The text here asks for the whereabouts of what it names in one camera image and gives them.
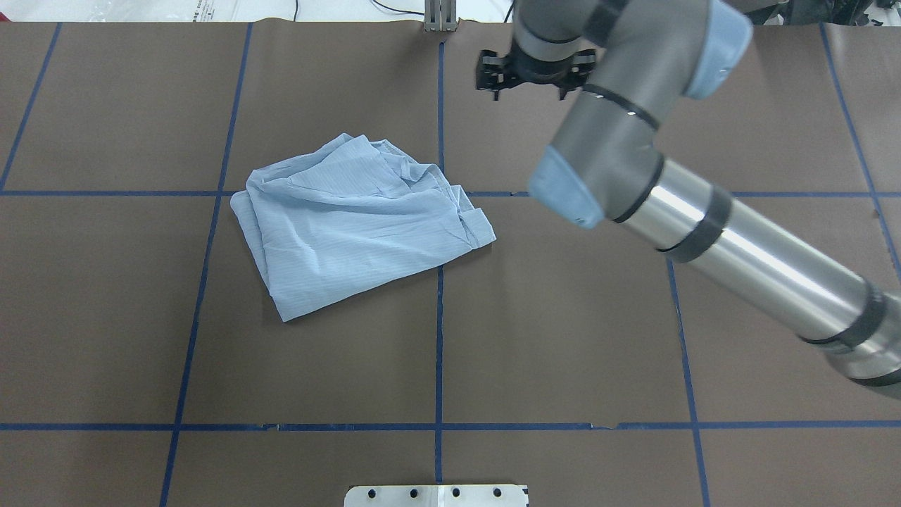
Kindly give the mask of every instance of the blue joint cap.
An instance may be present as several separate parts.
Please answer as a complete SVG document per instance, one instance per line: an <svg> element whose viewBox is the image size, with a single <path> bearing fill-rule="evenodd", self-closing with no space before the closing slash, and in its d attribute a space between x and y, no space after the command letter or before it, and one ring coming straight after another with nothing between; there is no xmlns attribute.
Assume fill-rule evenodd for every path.
<svg viewBox="0 0 901 507"><path fill-rule="evenodd" d="M585 229L604 219L604 210L585 182L553 146L544 149L538 169L529 179L529 195L551 211Z"/></svg>
<svg viewBox="0 0 901 507"><path fill-rule="evenodd" d="M707 36L686 97L701 99L714 93L729 77L751 42L751 20L722 0L710 0Z"/></svg>

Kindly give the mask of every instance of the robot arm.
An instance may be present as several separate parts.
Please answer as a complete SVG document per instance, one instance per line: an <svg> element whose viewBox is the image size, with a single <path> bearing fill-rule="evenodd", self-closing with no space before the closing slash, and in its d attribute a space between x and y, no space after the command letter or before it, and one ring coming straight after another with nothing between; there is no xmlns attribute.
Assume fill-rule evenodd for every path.
<svg viewBox="0 0 901 507"><path fill-rule="evenodd" d="M578 51L585 38L606 48ZM856 383L901 383L901 299L657 152L682 96L704 98L751 39L722 0L517 0L510 54L483 51L477 88L582 88L529 182L584 228L608 217L825 352Z"/></svg>

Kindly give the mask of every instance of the cable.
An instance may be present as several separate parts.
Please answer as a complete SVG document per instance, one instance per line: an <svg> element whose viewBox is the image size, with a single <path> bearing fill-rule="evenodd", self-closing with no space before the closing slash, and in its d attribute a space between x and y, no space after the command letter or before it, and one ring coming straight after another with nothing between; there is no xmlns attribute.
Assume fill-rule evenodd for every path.
<svg viewBox="0 0 901 507"><path fill-rule="evenodd" d="M513 13L513 6L514 6L515 4L516 4L516 0L511 0L511 2L510 2L510 8L507 9L507 15L504 16L504 23L506 23L507 20L510 19L510 14Z"/></svg>
<svg viewBox="0 0 901 507"><path fill-rule="evenodd" d="M385 4L382 4L378 0L369 0L369 1L372 2L374 5L378 5L379 7L383 8L383 9L387 9L389 11L392 11L392 12L395 12L398 14L416 14L417 16L425 16L425 13L417 13L416 11L405 11L404 9L395 9L394 7L389 7Z"/></svg>

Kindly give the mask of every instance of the white floor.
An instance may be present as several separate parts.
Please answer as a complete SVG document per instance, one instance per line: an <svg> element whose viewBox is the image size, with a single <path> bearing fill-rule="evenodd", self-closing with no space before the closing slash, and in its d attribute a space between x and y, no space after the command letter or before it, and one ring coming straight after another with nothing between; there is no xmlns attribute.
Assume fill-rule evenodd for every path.
<svg viewBox="0 0 901 507"><path fill-rule="evenodd" d="M424 0L380 0L396 9L422 12ZM422 16L391 13L369 0L298 0L297 21L393 21ZM511 0L458 0L457 15L499 23ZM159 22L292 19L295 0L0 0L12 21Z"/></svg>

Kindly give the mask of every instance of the metal bracket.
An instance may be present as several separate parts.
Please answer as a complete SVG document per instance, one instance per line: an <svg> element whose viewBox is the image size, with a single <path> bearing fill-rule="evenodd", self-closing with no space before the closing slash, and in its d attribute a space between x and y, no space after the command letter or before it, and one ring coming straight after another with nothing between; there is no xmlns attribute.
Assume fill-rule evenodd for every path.
<svg viewBox="0 0 901 507"><path fill-rule="evenodd" d="M425 0L427 32L457 31L457 0Z"/></svg>
<svg viewBox="0 0 901 507"><path fill-rule="evenodd" d="M356 486L344 507L528 507L529 488L516 484Z"/></svg>
<svg viewBox="0 0 901 507"><path fill-rule="evenodd" d="M595 50L579 51L569 57L569 72L553 83L559 89L560 100L563 100L568 92L585 85L588 75L595 69L595 61ZM482 50L478 54L477 90L490 90L497 100L501 90L517 87L524 82L514 71L509 55L501 58L491 50Z"/></svg>

